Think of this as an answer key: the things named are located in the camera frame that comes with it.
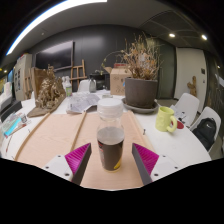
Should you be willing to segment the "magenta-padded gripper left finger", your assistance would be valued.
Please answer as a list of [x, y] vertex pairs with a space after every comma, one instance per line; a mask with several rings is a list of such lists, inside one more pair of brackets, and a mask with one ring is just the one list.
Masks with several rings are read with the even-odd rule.
[[56, 155], [43, 169], [76, 185], [80, 185], [91, 153], [91, 144], [87, 143], [66, 155]]

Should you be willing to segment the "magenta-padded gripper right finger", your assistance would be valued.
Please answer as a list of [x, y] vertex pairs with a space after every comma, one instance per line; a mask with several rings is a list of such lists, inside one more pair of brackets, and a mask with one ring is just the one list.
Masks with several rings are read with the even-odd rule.
[[137, 143], [132, 144], [132, 155], [143, 185], [150, 184], [180, 169], [180, 166], [167, 155], [158, 155]]

